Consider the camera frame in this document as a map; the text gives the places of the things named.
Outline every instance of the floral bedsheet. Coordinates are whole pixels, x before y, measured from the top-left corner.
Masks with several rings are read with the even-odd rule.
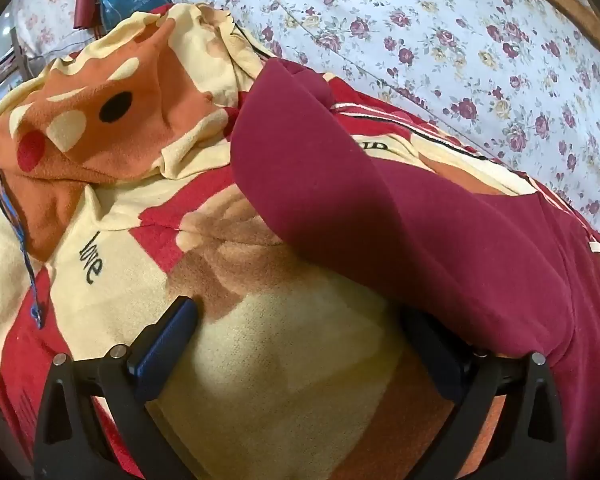
[[[277,56],[435,121],[600,231],[600,52],[545,0],[173,1],[227,8]]]
[[[93,31],[74,29],[75,0],[13,0],[11,9],[18,41],[35,73],[94,40]]]

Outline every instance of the floral pillow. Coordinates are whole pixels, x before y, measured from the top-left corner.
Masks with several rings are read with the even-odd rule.
[[[12,1],[18,41],[34,72],[94,40],[92,30],[74,29],[74,10],[75,0]]]

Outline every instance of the black eye print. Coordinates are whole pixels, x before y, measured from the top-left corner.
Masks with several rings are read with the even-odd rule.
[[[131,92],[120,92],[102,105],[100,120],[103,123],[114,123],[131,108],[133,95]]]

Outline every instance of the drawstring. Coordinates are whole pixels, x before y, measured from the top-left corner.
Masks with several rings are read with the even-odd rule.
[[[31,281],[31,291],[33,293],[33,305],[31,307],[31,317],[36,321],[36,325],[38,328],[42,328],[43,319],[42,312],[40,311],[40,306],[38,304],[38,290],[36,288],[36,277],[33,272],[33,267],[31,266],[31,260],[29,259],[29,253],[27,253],[27,247],[25,244],[26,234],[24,232],[24,227],[22,222],[20,221],[20,217],[16,212],[16,209],[13,207],[9,196],[7,195],[7,190],[4,187],[4,183],[2,182],[2,176],[0,175],[0,209],[4,214],[5,218],[11,224],[13,231],[16,233],[16,237],[20,242],[20,251],[24,257],[24,266],[27,267],[27,272],[29,273],[29,279]]]

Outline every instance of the bed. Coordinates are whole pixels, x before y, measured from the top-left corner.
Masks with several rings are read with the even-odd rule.
[[[276,56],[439,124],[600,231],[600,50],[546,0],[173,1],[227,8]]]
[[[18,40],[38,74],[56,57],[80,52],[96,37],[93,29],[74,29],[75,0],[13,0]]]

